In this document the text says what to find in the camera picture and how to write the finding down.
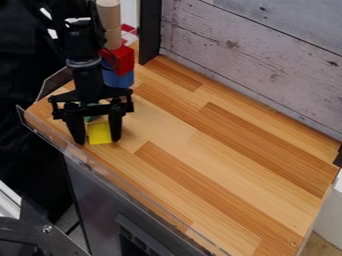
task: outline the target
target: wood plank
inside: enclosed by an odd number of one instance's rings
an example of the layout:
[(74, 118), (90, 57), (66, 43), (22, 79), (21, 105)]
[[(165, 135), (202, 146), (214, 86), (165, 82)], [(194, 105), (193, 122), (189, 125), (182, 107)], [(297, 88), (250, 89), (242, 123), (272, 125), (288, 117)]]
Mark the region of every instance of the wood plank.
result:
[(197, 0), (175, 2), (169, 50), (341, 133), (339, 56)]
[(213, 0), (212, 4), (342, 55), (339, 0)]
[(273, 247), (278, 251), (293, 254), (296, 250), (293, 244), (301, 243), (300, 236), (152, 143), (145, 144), (136, 155), (225, 215), (245, 227), (249, 226), (257, 236), (263, 239), (273, 236)]
[(135, 73), (118, 143), (75, 144), (46, 100), (25, 117), (210, 252), (295, 255), (337, 173), (338, 142), (165, 57)]
[[(245, 127), (245, 124), (242, 120), (236, 120), (236, 122), (238, 122), (239, 124), (234, 124), (234, 120), (232, 121), (230, 119), (233, 118), (233, 116), (225, 117), (228, 112), (222, 112), (222, 110), (217, 107), (214, 107), (214, 111), (206, 112), (206, 108), (204, 109), (204, 112), (200, 113), (191, 108), (191, 99), (184, 99), (184, 97), (180, 94), (169, 96), (167, 91), (165, 91), (162, 86), (158, 86), (157, 88), (149, 86), (147, 84), (142, 84), (136, 90), (136, 93), (139, 96), (152, 102), (153, 104), (175, 115), (184, 122), (194, 126), (203, 133), (212, 136), (214, 139), (228, 145), (229, 147), (233, 147), (241, 154), (247, 154), (254, 161), (258, 162), (261, 165), (267, 166), (270, 170), (277, 172), (279, 175), (288, 175), (286, 177), (283, 177), (290, 179), (294, 184), (299, 185), (300, 187), (304, 188), (310, 193), (313, 193), (319, 198), (322, 198), (325, 193), (325, 182), (330, 179), (334, 179), (334, 177), (332, 176), (335, 176), (338, 170), (337, 167), (329, 164), (324, 164), (323, 161), (312, 157), (309, 154), (306, 154), (305, 152), (302, 152), (301, 150), (298, 150), (287, 143), (282, 142), (281, 140), (271, 136), (270, 134), (263, 134), (263, 131), (255, 127)], [(224, 114), (219, 114), (214, 117), (214, 115), (216, 114), (216, 110)], [(269, 142), (277, 147), (277, 150), (274, 151), (274, 149), (264, 148), (264, 150), (268, 151), (267, 153), (266, 151), (263, 151), (263, 149), (259, 148), (259, 143), (267, 140), (267, 137), (275, 140), (274, 142)], [(283, 159), (284, 162), (278, 162), (276, 164), (274, 160), (278, 158), (274, 157), (274, 154), (279, 154), (278, 156), (281, 155), (281, 159)], [(306, 160), (308, 160), (308, 165), (306, 166), (307, 169), (303, 169), (303, 172), (298, 172), (297, 168), (299, 166), (304, 167), (303, 161)], [(313, 172), (317, 174), (316, 178), (319, 178), (320, 182), (317, 182), (317, 180), (314, 183), (307, 182), (308, 180), (312, 179)]]

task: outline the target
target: stacked blocks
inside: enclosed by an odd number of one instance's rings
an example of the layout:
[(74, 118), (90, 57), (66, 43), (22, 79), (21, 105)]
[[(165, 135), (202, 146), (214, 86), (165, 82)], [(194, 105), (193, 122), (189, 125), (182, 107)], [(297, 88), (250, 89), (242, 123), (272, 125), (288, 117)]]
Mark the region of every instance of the stacked blocks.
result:
[(105, 67), (102, 70), (105, 84), (114, 88), (128, 89), (134, 84), (134, 50), (122, 45), (117, 50), (109, 51), (103, 49), (100, 52), (102, 66)]

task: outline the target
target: weathered wood panel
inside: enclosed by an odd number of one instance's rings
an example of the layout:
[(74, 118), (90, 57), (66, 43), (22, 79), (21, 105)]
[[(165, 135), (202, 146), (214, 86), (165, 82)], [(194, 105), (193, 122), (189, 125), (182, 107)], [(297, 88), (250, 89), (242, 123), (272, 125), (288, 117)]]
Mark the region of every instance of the weathered wood panel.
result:
[(341, 134), (341, 57), (199, 0), (172, 10), (166, 49)]
[(292, 36), (342, 54), (340, 0), (207, 0)]

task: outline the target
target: gray metal surface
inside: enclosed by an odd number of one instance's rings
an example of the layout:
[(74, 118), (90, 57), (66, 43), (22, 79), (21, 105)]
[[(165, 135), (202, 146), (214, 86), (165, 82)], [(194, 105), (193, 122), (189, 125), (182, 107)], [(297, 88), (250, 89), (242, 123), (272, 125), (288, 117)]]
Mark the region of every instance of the gray metal surface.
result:
[(119, 187), (106, 184), (94, 175), (89, 166), (81, 166), (67, 157), (65, 160), (92, 255), (121, 255), (120, 223), (116, 221), (121, 222), (122, 217), (119, 216), (125, 216), (130, 223), (135, 223), (140, 231), (148, 234), (148, 238), (159, 243), (158, 248), (167, 249), (165, 256), (170, 253), (178, 256), (208, 255), (204, 248), (132, 203), (131, 198)]

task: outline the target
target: wooden table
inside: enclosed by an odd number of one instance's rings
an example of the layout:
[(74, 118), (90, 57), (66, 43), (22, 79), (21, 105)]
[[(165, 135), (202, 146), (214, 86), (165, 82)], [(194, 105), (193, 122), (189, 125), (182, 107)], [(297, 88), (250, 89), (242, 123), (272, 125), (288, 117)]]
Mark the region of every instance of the wooden table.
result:
[[(136, 111), (124, 117), (122, 139), (77, 147), (209, 250), (196, 232), (232, 255), (295, 255), (338, 172), (339, 142), (163, 56), (137, 65), (135, 78)], [(26, 118), (73, 143), (46, 99)]]

